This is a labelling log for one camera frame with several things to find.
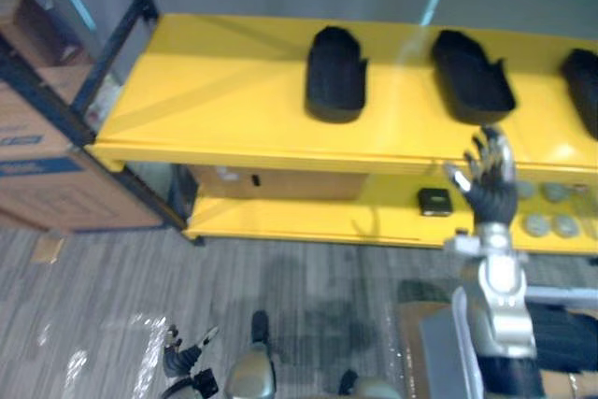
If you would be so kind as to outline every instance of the shelf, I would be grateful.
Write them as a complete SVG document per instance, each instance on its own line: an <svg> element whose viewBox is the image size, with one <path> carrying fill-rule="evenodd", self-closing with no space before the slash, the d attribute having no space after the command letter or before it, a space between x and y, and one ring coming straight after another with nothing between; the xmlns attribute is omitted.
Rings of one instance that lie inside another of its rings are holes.
<svg viewBox="0 0 598 399"><path fill-rule="evenodd" d="M329 24L349 28L369 60L367 105L352 123L327 124L304 112L307 50ZM443 160L461 159L476 130L453 120L440 96L429 65L439 30L382 22L164 15L92 150L104 160L429 173ZM492 59L506 57L519 105L501 126L520 172L595 182L596 141L557 69L573 47L596 51L598 44L466 33ZM275 205L284 209L270 202L247 208Z"/></svg>
<svg viewBox="0 0 598 399"><path fill-rule="evenodd" d="M323 240L347 243L402 245L438 248L455 234L456 228L472 229L472 216L456 191L451 189L455 212L446 218L422 217L416 194L421 187L448 187L442 178L372 175L362 195L352 202L299 200L241 200L199 197L185 234L226 235L259 238ZM571 201L554 205L539 194L520 202L520 215L513 226L516 249L530 252L598 253L595 217L584 217ZM582 235L561 238L550 233L531 237L521 228L522 218L532 212L548 217L572 214Z"/></svg>

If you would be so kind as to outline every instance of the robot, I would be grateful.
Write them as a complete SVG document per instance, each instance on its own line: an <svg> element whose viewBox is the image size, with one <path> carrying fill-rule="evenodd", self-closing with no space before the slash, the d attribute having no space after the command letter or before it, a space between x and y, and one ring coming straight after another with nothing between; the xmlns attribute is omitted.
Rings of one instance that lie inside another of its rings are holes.
<svg viewBox="0 0 598 399"><path fill-rule="evenodd" d="M524 302L526 277L509 232L518 204L513 151L497 128L484 126L481 132L473 139L479 159L468 151L464 154L471 178L453 164L444 165L449 180L472 208L475 225L473 235L456 235L445 247L470 256L462 273L467 298L466 322L483 380L484 397L541 398L545 395L536 362L534 329ZM191 378L190 370L201 349L216 333L217 330L209 331L200 345L182 352L172 342L176 335L167 336L164 371L178 377L169 390L176 385L182 387L172 392L178 395L163 394L163 399L197 397L194 395L197 391L204 398L213 394L215 382L210 384L209 373ZM268 318L265 312L258 311L251 323L249 352L232 368L225 397L273 399L277 383L270 353ZM360 378L352 371L343 376L338 395L401 398L383 380Z"/></svg>

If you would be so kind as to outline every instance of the gray carpet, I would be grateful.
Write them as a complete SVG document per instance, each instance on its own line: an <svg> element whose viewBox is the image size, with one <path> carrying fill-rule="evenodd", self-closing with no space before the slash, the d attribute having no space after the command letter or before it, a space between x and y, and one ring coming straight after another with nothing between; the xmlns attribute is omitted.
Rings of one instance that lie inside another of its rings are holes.
<svg viewBox="0 0 598 399"><path fill-rule="evenodd" d="M264 308L279 397L333 392L352 367L402 389L395 307L448 298L461 260L431 249L243 239L195 248L174 231L76 235L58 262L30 264L36 234L0 232L0 397L154 398L163 332L190 343L223 387ZM534 284L598 287L584 258L532 256Z"/></svg>

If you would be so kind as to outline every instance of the metal shelving rack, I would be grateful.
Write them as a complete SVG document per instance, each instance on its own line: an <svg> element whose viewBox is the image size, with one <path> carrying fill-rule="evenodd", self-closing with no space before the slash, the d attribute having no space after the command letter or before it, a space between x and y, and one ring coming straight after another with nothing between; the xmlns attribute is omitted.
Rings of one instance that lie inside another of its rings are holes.
<svg viewBox="0 0 598 399"><path fill-rule="evenodd" d="M95 140L94 130L84 120L87 108L93 102L102 81L110 70L123 44L137 21L141 19L152 26L158 19L158 9L153 0L133 0L121 21L110 35L93 68L79 89L73 103L68 106L34 68L0 36L0 78L31 105L37 112L63 133L73 146L87 153L98 168L109 174L120 185L156 213L165 225L184 230L191 214L197 185L183 166L175 166L173 183L168 201L154 192L126 165L119 171L108 170L85 147Z"/></svg>

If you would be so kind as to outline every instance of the small black device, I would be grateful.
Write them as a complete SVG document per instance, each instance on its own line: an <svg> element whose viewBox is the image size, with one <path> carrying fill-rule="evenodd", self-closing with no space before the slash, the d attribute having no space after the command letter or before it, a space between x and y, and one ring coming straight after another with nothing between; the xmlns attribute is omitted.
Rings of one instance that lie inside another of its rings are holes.
<svg viewBox="0 0 598 399"><path fill-rule="evenodd" d="M424 187L418 192L421 215L426 217L447 217L452 214L452 203L447 189Z"/></svg>

